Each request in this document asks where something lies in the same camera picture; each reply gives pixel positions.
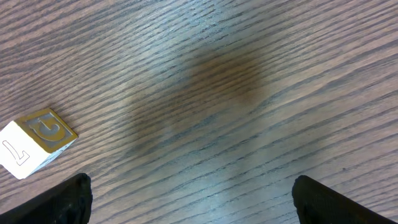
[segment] number block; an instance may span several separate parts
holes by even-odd
[[[18,179],[25,179],[77,137],[51,109],[18,118],[0,132],[0,164]]]

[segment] engraved number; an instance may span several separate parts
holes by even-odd
[[[14,147],[12,147],[7,141],[3,141],[2,144],[8,149],[8,151],[11,152],[18,165],[22,165],[30,157],[25,151],[22,152],[21,157],[19,153],[14,149]]]
[[[53,130],[56,128],[55,126],[58,127],[58,130],[55,134],[52,135],[46,135],[40,131],[40,124],[43,124],[45,128],[48,130]],[[40,119],[39,122],[35,124],[29,125],[30,128],[32,128],[35,133],[42,139],[48,140],[48,141],[59,141],[65,137],[65,129],[63,128],[62,124],[60,124],[55,118],[49,118],[49,119]]]

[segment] yellow block face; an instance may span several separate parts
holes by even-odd
[[[23,116],[15,122],[47,153],[55,152],[78,137],[50,108]]]

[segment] wooden surface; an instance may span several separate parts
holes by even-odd
[[[396,0],[0,2],[0,126],[79,134],[0,212],[86,172],[91,223],[298,223],[307,174],[398,221]]]

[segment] white block face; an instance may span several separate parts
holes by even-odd
[[[54,160],[77,135],[50,109],[9,123],[0,132],[0,164],[24,179]]]

